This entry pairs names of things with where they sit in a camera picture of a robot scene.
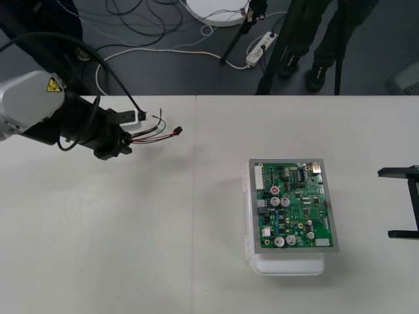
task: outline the power strip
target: power strip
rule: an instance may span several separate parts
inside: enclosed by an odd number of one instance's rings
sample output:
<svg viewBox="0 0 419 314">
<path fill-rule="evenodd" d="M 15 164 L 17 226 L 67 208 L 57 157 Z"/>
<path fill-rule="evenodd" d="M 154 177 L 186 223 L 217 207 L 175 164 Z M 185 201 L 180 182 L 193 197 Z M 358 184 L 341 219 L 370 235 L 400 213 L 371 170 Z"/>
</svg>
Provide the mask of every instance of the power strip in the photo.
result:
<svg viewBox="0 0 419 314">
<path fill-rule="evenodd" d="M 262 45 L 265 45 L 265 51 L 268 50 L 269 46 L 275 41 L 276 37 L 278 35 L 272 32 L 267 32 L 263 38 L 257 43 L 255 48 L 250 52 L 250 54 L 246 58 L 246 63 L 250 65 L 251 67 L 254 67 L 257 65 L 259 60 L 261 59 L 263 55 L 263 49 L 261 48 Z"/>
</svg>

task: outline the circuit board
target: circuit board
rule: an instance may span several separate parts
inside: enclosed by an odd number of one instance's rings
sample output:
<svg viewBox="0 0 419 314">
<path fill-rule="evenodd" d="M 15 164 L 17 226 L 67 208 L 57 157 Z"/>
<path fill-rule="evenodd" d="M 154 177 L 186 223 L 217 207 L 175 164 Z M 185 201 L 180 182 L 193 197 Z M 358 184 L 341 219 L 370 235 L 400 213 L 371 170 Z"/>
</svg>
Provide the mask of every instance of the circuit board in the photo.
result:
<svg viewBox="0 0 419 314">
<path fill-rule="evenodd" d="M 255 164 L 262 248 L 333 247 L 318 162 Z"/>
</svg>

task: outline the yellow warning label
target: yellow warning label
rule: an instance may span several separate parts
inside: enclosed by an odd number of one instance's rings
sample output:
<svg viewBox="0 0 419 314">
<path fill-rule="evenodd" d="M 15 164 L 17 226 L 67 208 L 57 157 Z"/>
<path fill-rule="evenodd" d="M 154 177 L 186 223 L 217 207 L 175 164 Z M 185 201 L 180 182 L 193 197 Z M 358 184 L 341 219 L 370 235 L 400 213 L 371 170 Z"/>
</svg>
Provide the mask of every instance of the yellow warning label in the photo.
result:
<svg viewBox="0 0 419 314">
<path fill-rule="evenodd" d="M 62 89 L 60 85 L 58 85 L 57 81 L 52 77 L 50 78 L 46 91 L 49 93 L 60 93 L 62 92 Z"/>
</svg>

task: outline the connector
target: connector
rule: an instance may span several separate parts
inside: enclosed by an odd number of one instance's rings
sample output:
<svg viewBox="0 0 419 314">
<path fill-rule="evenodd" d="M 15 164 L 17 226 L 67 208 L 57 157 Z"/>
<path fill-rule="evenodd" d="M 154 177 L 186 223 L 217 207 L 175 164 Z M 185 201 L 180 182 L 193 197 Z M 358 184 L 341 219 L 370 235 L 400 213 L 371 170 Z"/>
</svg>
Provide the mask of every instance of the connector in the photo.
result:
<svg viewBox="0 0 419 314">
<path fill-rule="evenodd" d="M 175 135 L 179 135 L 180 133 L 182 133 L 183 129 L 181 126 L 178 126 L 176 129 L 173 130 L 173 133 Z"/>
</svg>

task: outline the electrolytic capacitor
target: electrolytic capacitor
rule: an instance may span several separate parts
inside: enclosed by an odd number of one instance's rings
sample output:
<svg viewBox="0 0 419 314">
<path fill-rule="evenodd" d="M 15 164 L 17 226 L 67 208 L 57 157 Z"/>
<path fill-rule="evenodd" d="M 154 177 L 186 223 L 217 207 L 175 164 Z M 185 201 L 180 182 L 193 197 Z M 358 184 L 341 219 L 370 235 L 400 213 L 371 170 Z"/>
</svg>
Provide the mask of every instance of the electrolytic capacitor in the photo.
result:
<svg viewBox="0 0 419 314">
<path fill-rule="evenodd" d="M 277 186 L 274 185 L 270 188 L 269 192 L 272 195 L 278 195 L 280 193 L 280 188 L 278 188 Z"/>
<path fill-rule="evenodd" d="M 293 235 L 289 235 L 287 236 L 287 244 L 290 246 L 295 245 L 295 243 L 297 242 L 297 239 L 295 238 L 295 236 Z"/>
<path fill-rule="evenodd" d="M 276 237 L 274 240 L 274 245 L 276 247 L 283 247 L 285 245 L 285 240 L 283 237 Z"/>
<path fill-rule="evenodd" d="M 279 206 L 280 205 L 281 200 L 279 198 L 271 198 L 270 201 L 269 201 L 269 203 L 272 206 L 275 206 L 276 207 L 276 206 Z"/>
<path fill-rule="evenodd" d="M 289 199 L 288 199 L 288 198 L 282 198 L 282 199 L 281 199 L 281 206 L 282 206 L 282 207 L 288 207 L 290 203 L 291 203 L 291 202 L 289 201 Z"/>
<path fill-rule="evenodd" d="M 314 239 L 314 232 L 308 232 L 306 234 L 306 238 L 309 239 L 309 240 L 313 240 Z"/>
</svg>

